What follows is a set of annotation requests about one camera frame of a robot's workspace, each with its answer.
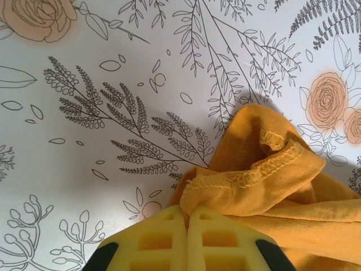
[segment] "fern drawing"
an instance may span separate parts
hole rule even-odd
[[[246,16],[253,15],[253,7],[246,0],[221,0],[219,12],[209,7],[215,1],[184,2],[186,8],[173,14],[182,21],[174,32],[182,45],[182,67],[189,67],[195,77],[207,67],[213,80],[209,117],[215,118],[218,138],[241,105],[272,102],[272,96],[282,96],[282,82],[296,85],[295,72],[301,71],[301,62],[297,60],[300,53],[293,51],[294,44],[287,45],[286,38],[278,39],[276,33],[265,36],[261,31],[239,30],[228,24],[225,18],[243,23]],[[236,44],[227,38],[225,29],[237,37]],[[242,61],[237,53],[239,47]]]
[[[280,7],[276,1],[276,10]],[[360,33],[361,0],[308,0],[291,25],[289,37],[318,17],[327,17],[318,26],[318,34],[313,41],[314,49],[319,50],[335,34]]]
[[[129,131],[135,138],[126,144],[111,140],[111,144],[124,154],[117,158],[123,163],[150,165],[139,168],[121,167],[120,170],[133,174],[169,173],[178,169],[184,162],[208,167],[207,160],[214,151],[208,136],[200,128],[191,129],[183,119],[167,112],[167,119],[152,117],[149,123],[146,107],[140,97],[123,83],[114,88],[107,82],[98,90],[90,76],[79,66],[85,90],[78,87],[80,81],[71,71],[64,68],[55,58],[49,57],[54,69],[44,71],[46,82],[55,91],[69,98],[61,97],[59,109],[69,121],[88,129],[103,129],[106,123],[113,122]],[[155,144],[147,134],[158,132],[168,140],[168,147]]]

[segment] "branch drawing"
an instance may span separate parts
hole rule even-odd
[[[123,83],[120,83],[118,90],[104,82],[104,89],[98,90],[90,76],[77,66],[85,85],[85,91],[81,91],[77,86],[80,82],[76,76],[55,58],[49,59],[54,69],[44,71],[46,82],[57,92],[71,98],[60,98],[62,105],[59,109],[65,113],[66,119],[89,129],[102,129],[107,122],[113,122],[137,138],[129,139],[127,144],[111,140],[113,145],[125,152],[125,155],[118,156],[118,160],[134,164],[155,162],[141,168],[122,167],[122,171],[135,174],[167,173],[176,171],[180,162],[208,166],[207,160],[214,148],[200,128],[192,130],[183,119],[172,112],[166,113],[168,119],[152,117],[154,123],[149,124],[143,101],[140,97],[134,97]],[[167,136],[169,147],[150,141],[146,137],[150,133],[149,128]]]
[[[7,148],[6,145],[0,146],[0,181],[7,176],[5,170],[14,169],[14,151],[12,147]]]
[[[21,230],[18,234],[5,234],[4,239],[8,248],[0,246],[0,253],[6,255],[7,260],[0,261],[1,267],[12,268],[12,270],[26,270],[30,266],[40,271],[64,270],[48,268],[36,259],[41,237],[41,222],[53,209],[54,206],[50,205],[44,211],[38,198],[35,195],[30,195],[29,201],[24,203],[25,213],[16,209],[10,210],[12,219],[8,220],[7,224],[13,229],[21,228]],[[82,212],[79,219],[81,226],[74,223],[71,230],[69,230],[66,220],[61,220],[59,226],[60,230],[76,247],[64,246],[61,249],[50,251],[50,254],[60,256],[53,259],[53,263],[60,265],[71,263],[73,265],[66,271],[81,270],[86,263],[86,247],[90,244],[100,243],[105,237],[104,233],[100,233],[103,228],[103,221],[97,223],[95,233],[89,237],[89,212]]]
[[[206,54],[210,58],[207,72],[210,73],[211,78],[214,78],[211,98],[208,100],[212,103],[209,117],[215,116],[214,128],[218,129],[217,138],[227,129],[238,104],[272,102],[271,96],[282,96],[281,82],[287,81],[289,86],[296,85],[294,73],[296,70],[301,71],[301,62],[296,60],[300,53],[292,53],[294,44],[286,46],[286,38],[277,40],[276,33],[266,40],[261,31],[254,29],[240,31],[227,24],[224,16],[235,19],[236,15],[229,13],[234,5],[240,5],[246,15],[252,15],[247,11],[251,6],[245,1],[222,0],[220,9],[222,16],[211,12],[209,3],[205,0],[184,1],[189,9],[177,11],[173,16],[180,16],[182,22],[186,23],[174,34],[182,34],[183,48],[180,53],[187,53],[183,67],[191,62],[191,70],[194,69],[195,76],[196,67],[202,65],[198,59],[202,56],[201,50],[204,47],[207,49]],[[210,17],[211,23],[205,23],[204,16]],[[223,29],[229,29],[238,36],[239,45],[243,50],[242,62],[235,53],[237,48],[224,35]],[[212,37],[218,33],[219,39],[211,38],[210,32]],[[220,43],[223,43],[224,51],[220,51]],[[245,67],[243,63],[247,58],[250,65]],[[230,63],[236,65],[237,69],[230,70]]]

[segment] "line drawing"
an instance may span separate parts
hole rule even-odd
[[[11,111],[23,109],[23,106],[15,100],[7,100],[6,102],[1,103],[1,105]]]
[[[96,169],[92,169],[91,171],[92,171],[93,174],[96,175],[98,178],[103,179],[103,180],[105,180],[105,181],[109,181],[109,179],[108,179],[106,176],[104,176],[104,174],[102,174],[101,172],[97,171]]]
[[[3,181],[7,176],[5,171],[14,169],[14,154],[15,152],[12,150],[12,147],[7,148],[6,145],[0,146],[0,181]]]
[[[275,1],[276,12],[284,1]],[[327,19],[322,21],[322,24],[318,26],[318,33],[313,35],[315,37],[313,45],[316,51],[321,48],[322,44],[330,40],[329,36],[333,37],[335,34],[359,33],[361,41],[359,20],[361,1],[359,0],[307,0],[290,27],[289,37],[291,38],[302,26],[318,17],[327,17]]]
[[[31,104],[31,105],[30,105],[30,108],[31,108],[31,110],[33,111],[33,114],[34,114],[35,117],[37,117],[37,118],[40,119],[40,120],[43,120],[43,119],[44,119],[44,114],[43,114],[43,112],[40,110],[39,107]]]
[[[152,198],[155,198],[161,192],[162,192],[162,190],[156,190],[149,195],[148,199],[144,200],[143,193],[141,192],[139,187],[137,187],[136,193],[135,193],[136,194],[135,199],[137,201],[138,207],[123,200],[123,204],[124,204],[125,208],[133,214],[129,218],[129,220],[136,219],[140,215],[143,216],[143,219],[147,219],[147,218],[151,217],[152,215],[154,215],[155,213],[159,212],[162,209],[162,205],[159,202],[152,200]]]
[[[349,177],[349,188],[361,196],[361,156],[357,157],[357,168],[352,170],[352,176]]]
[[[118,15],[124,13],[125,11],[132,10],[129,16],[129,23],[134,22],[135,26],[139,27],[139,21],[140,19],[144,19],[144,15],[142,13],[141,8],[143,9],[143,12],[147,12],[149,7],[152,7],[157,10],[157,15],[154,17],[152,22],[152,28],[155,27],[158,23],[160,23],[161,27],[164,27],[164,21],[166,20],[165,13],[162,10],[162,7],[165,6],[164,2],[161,2],[160,0],[149,0],[149,6],[147,5],[146,0],[138,0],[139,3],[137,3],[137,0],[131,0],[127,3],[125,3],[118,11]]]
[[[25,71],[0,66],[0,89],[20,89],[37,81]]]
[[[65,139],[64,138],[54,138],[52,140],[49,140],[49,143],[53,143],[53,144],[64,144],[65,143]]]
[[[174,183],[171,185],[171,188],[175,190],[178,186],[178,182],[182,179],[183,175],[181,173],[171,172],[171,173],[169,173],[169,177],[171,177],[177,181],[177,183]]]
[[[8,259],[1,262],[2,267],[13,268],[12,270],[26,270],[32,267],[40,271],[61,271],[47,267],[45,263],[39,263],[36,260],[38,246],[41,239],[42,229],[41,221],[44,220],[54,210],[53,205],[49,205],[45,210],[35,195],[29,196],[29,201],[24,203],[24,211],[16,209],[10,210],[11,219],[7,225],[13,229],[21,228],[18,233],[5,234],[5,244],[9,247],[0,246],[0,254],[6,255]],[[91,244],[98,244],[104,240],[105,234],[100,232],[104,222],[100,220],[95,226],[95,233],[89,236],[89,211],[85,210],[79,217],[80,223],[75,222],[71,229],[65,219],[62,219],[59,225],[60,231],[64,233],[69,240],[70,246],[63,246],[50,251],[51,255],[60,256],[52,260],[55,264],[73,264],[67,271],[80,271],[86,264],[85,252]]]
[[[36,124],[36,121],[31,120],[31,119],[27,119],[25,120],[26,123],[30,123],[30,124]]]
[[[184,103],[187,103],[187,104],[193,103],[192,98],[187,93],[182,92],[179,96],[182,99],[182,101],[184,101]]]
[[[183,119],[172,112],[166,113],[168,119],[152,117],[153,124],[150,125],[143,101],[140,97],[134,97],[123,83],[120,83],[121,90],[117,90],[104,82],[104,89],[98,91],[90,76],[77,66],[86,86],[86,93],[83,93],[77,88],[78,81],[75,83],[74,74],[55,58],[49,57],[49,60],[54,69],[44,71],[47,83],[55,90],[66,88],[66,92],[57,91],[65,96],[72,93],[69,97],[73,100],[59,99],[63,104],[60,110],[66,115],[66,119],[89,129],[103,129],[107,122],[115,123],[135,137],[129,139],[128,144],[111,140],[113,145],[126,153],[119,155],[118,160],[133,164],[155,161],[154,164],[141,168],[123,167],[120,170],[132,174],[157,174],[176,171],[178,163],[208,167],[214,147],[210,145],[208,136],[200,128],[192,131]],[[168,150],[169,146],[160,146],[150,141],[146,137],[150,133],[149,128],[167,136],[168,144],[174,147],[173,150]],[[196,140],[194,134],[205,141]]]
[[[173,13],[173,17],[181,17],[186,22],[174,32],[175,35],[182,36],[180,43],[183,47],[180,53],[186,55],[182,67],[190,65],[190,70],[196,77],[198,69],[204,69],[200,60],[202,56],[210,58],[207,72],[213,78],[214,85],[208,100],[211,103],[209,117],[215,117],[214,128],[218,129],[218,138],[232,121],[236,106],[272,102],[272,95],[282,97],[281,82],[286,81],[289,86],[296,85],[297,76],[294,73],[296,70],[301,71],[301,62],[296,60],[300,53],[292,53],[294,44],[286,46],[286,38],[277,40],[276,33],[266,39],[262,31],[240,31],[227,24],[224,16],[211,12],[206,0],[184,1],[189,9]],[[224,8],[224,0],[222,3],[220,12]],[[239,5],[243,6],[244,3],[245,1],[238,1]],[[230,17],[231,14],[226,11],[227,9],[226,16]],[[204,16],[210,17],[211,23],[208,23],[209,20],[205,23]],[[238,36],[238,46],[244,53],[242,61],[235,53],[237,48],[226,38],[223,29],[233,31]],[[219,39],[211,39],[209,32],[218,33]],[[222,43],[223,51],[216,50],[213,46],[215,43],[217,47]],[[237,69],[229,71],[230,63],[237,66]]]
[[[115,72],[118,71],[121,65],[115,60],[107,60],[103,61],[99,64],[99,67],[107,72]]]

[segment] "botanical illustration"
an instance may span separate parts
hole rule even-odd
[[[89,28],[105,40],[108,40],[108,29],[118,29],[126,33],[130,40],[134,37],[149,43],[122,28],[123,21],[101,18],[91,13],[85,2],[75,6],[71,0],[39,0],[32,5],[22,5],[17,0],[0,0],[0,40],[16,33],[37,42],[59,41],[77,20],[76,11],[85,17]]]
[[[0,246],[0,267],[8,268],[6,270],[26,270],[27,267],[35,268],[41,271],[78,271],[86,263],[85,250],[89,247],[94,250],[94,244],[100,243],[105,234],[101,232],[103,221],[95,225],[93,233],[89,233],[89,212],[84,211],[79,217],[80,223],[75,222],[71,227],[66,220],[61,220],[59,229],[69,240],[69,246],[56,248],[50,251],[53,255],[52,262],[59,265],[59,268],[50,268],[49,263],[40,263],[38,261],[39,243],[43,241],[41,232],[43,220],[53,211],[54,206],[50,205],[45,210],[41,206],[35,195],[30,195],[29,201],[24,203],[24,211],[16,209],[10,210],[11,219],[7,221],[9,227],[13,229],[20,228],[16,234],[5,234],[4,240],[6,246]]]
[[[155,201],[155,197],[157,197],[162,190],[156,190],[152,192],[148,197],[144,198],[143,193],[137,187],[136,190],[136,200],[137,204],[131,204],[123,200],[123,204],[125,208],[132,213],[132,216],[129,218],[130,220],[136,219],[138,216],[141,216],[142,219],[146,219],[156,214],[162,209],[162,205]]]
[[[7,172],[14,169],[14,151],[12,147],[0,146],[0,182],[5,179]]]
[[[349,188],[361,196],[361,156],[357,157],[357,166],[358,168],[352,170],[352,176],[349,178]]]
[[[275,1],[276,12],[288,0]],[[314,49],[319,50],[322,44],[329,41],[334,35],[359,34],[359,53],[361,53],[361,0],[307,0],[300,9],[290,27],[291,38],[300,27],[314,19],[322,17],[324,20],[318,26],[318,33],[314,36]]]
[[[300,53],[293,50],[294,44],[288,45],[286,38],[277,38],[276,33],[239,30],[226,22],[225,18],[244,23],[245,17],[253,16],[251,1],[222,0],[216,14],[209,8],[214,1],[184,2],[185,8],[173,14],[182,21],[174,34],[181,39],[182,67],[188,67],[194,76],[206,69],[214,82],[208,102],[209,117],[215,117],[214,128],[218,129],[216,138],[227,129],[236,107],[282,97],[283,82],[296,86],[295,72],[301,71],[301,62],[297,60]],[[225,32],[232,32],[237,43],[231,43]],[[219,38],[211,38],[211,33],[217,33]],[[236,53],[239,48],[241,57]]]
[[[318,155],[343,166],[347,158],[334,154],[337,146],[361,143],[361,110],[357,106],[361,88],[354,86],[361,65],[352,62],[351,50],[338,35],[333,50],[339,72],[321,74],[310,89],[300,87],[301,106],[309,124],[297,126],[310,138],[310,147]]]
[[[116,123],[121,129],[134,135],[127,144],[111,140],[124,154],[118,160],[133,164],[148,164],[139,168],[120,168],[133,174],[158,174],[173,172],[178,163],[208,167],[214,147],[201,128],[191,129],[181,117],[167,112],[167,119],[147,115],[140,97],[134,97],[123,84],[116,89],[104,82],[98,90],[90,76],[79,66],[80,81],[55,58],[49,57],[54,69],[44,71],[46,82],[68,98],[60,98],[59,109],[65,118],[88,129],[103,129],[107,122]],[[168,139],[168,146],[160,146],[147,138],[150,132],[158,132]]]

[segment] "floral wallpaper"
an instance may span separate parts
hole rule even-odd
[[[361,195],[360,18],[360,0],[0,0],[1,269],[81,270],[250,103]]]

